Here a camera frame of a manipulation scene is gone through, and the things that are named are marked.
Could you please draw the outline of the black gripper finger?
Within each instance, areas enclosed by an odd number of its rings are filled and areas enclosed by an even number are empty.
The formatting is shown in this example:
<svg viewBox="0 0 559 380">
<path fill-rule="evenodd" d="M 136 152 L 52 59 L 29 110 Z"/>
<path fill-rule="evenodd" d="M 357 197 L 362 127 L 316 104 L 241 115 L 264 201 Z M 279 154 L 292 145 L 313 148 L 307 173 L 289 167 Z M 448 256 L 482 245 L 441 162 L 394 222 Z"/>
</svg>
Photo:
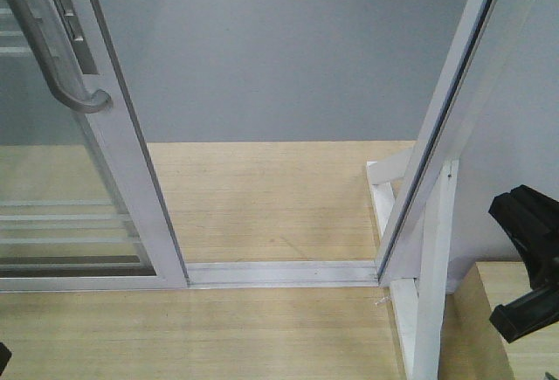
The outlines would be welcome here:
<svg viewBox="0 0 559 380">
<path fill-rule="evenodd" d="M 3 342 L 0 342 L 0 376 L 5 371 L 11 357 L 12 352 L 10 349 Z"/>
<path fill-rule="evenodd" d="M 531 288 L 558 283 L 558 202 L 527 185 L 495 197 L 489 214 L 509 236 Z"/>
<path fill-rule="evenodd" d="M 489 321 L 508 343 L 558 322 L 558 286 L 537 288 L 496 306 Z"/>
</svg>

